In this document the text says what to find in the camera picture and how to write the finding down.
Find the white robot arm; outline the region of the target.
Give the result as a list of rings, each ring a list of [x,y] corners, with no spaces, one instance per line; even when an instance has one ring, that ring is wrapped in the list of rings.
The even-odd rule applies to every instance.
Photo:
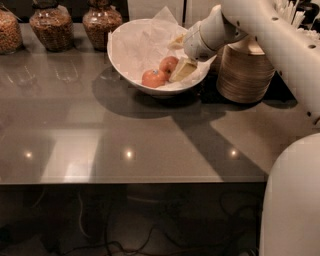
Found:
[[[320,47],[284,18],[281,0],[220,0],[175,38],[171,49],[206,61],[223,46],[251,37],[282,80],[272,102],[297,104],[314,127],[320,118]],[[259,256],[320,256],[320,135],[289,145],[273,164],[264,194]]]

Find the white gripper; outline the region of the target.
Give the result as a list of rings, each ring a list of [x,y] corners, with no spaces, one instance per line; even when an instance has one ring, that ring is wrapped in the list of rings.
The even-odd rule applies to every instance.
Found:
[[[205,62],[225,45],[236,43],[246,36],[245,32],[223,16],[220,5],[214,6],[207,18],[195,23],[185,36],[181,34],[168,44],[169,50],[183,48],[184,53],[190,58],[180,58],[169,81],[182,81],[197,69],[196,61]]]

